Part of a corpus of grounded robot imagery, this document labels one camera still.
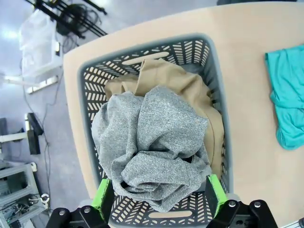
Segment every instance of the folded teal shirt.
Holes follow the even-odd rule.
[[[276,137],[293,150],[304,145],[304,45],[266,53],[265,61],[278,118]]]

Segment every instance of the light wood tabletop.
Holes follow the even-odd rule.
[[[244,203],[265,200],[278,225],[304,217],[304,147],[284,150],[264,54],[304,43],[304,3],[263,2],[202,8],[148,21],[80,46],[64,56],[69,115],[90,197],[92,178],[77,71],[93,58],[124,48],[189,33],[215,43],[223,75],[232,138],[234,192]]]

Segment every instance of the heathered gray fabric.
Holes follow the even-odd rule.
[[[145,97],[113,95],[96,114],[92,136],[114,190],[166,212],[211,174],[207,124],[180,96],[157,86]]]

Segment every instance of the beige cloth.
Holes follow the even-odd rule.
[[[196,113],[209,119],[204,143],[214,174],[220,178],[224,127],[220,113],[213,108],[209,88],[201,76],[186,72],[182,67],[164,60],[145,60],[139,77],[127,74],[117,77],[105,86],[107,100],[114,94],[131,91],[136,96],[145,96],[158,85],[166,86],[185,99]]]

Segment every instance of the perforated basket wall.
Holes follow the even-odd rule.
[[[91,136],[91,124],[95,114],[106,102],[106,83],[124,74],[139,74],[140,63],[129,66],[122,63],[126,60],[144,57],[155,53],[167,52],[164,60],[184,65],[196,63],[202,66],[201,76],[212,93],[212,103],[222,114],[225,143],[223,145],[222,176],[220,182],[226,192],[232,191],[231,147],[229,140],[228,116],[224,99],[224,90],[218,60],[210,38],[203,34],[193,34],[156,41],[146,45],[135,46],[110,55],[91,60],[79,69],[78,85],[81,94],[82,114],[86,124],[86,135],[89,141],[90,158],[94,164],[95,181],[99,185],[106,174],[100,166],[98,154]],[[176,204],[171,211],[191,211],[191,215],[180,218],[150,218],[155,212],[147,202],[134,201],[127,197],[117,196],[113,205],[110,221],[116,227],[125,226],[198,226],[211,221],[212,216],[204,192],[193,193]]]

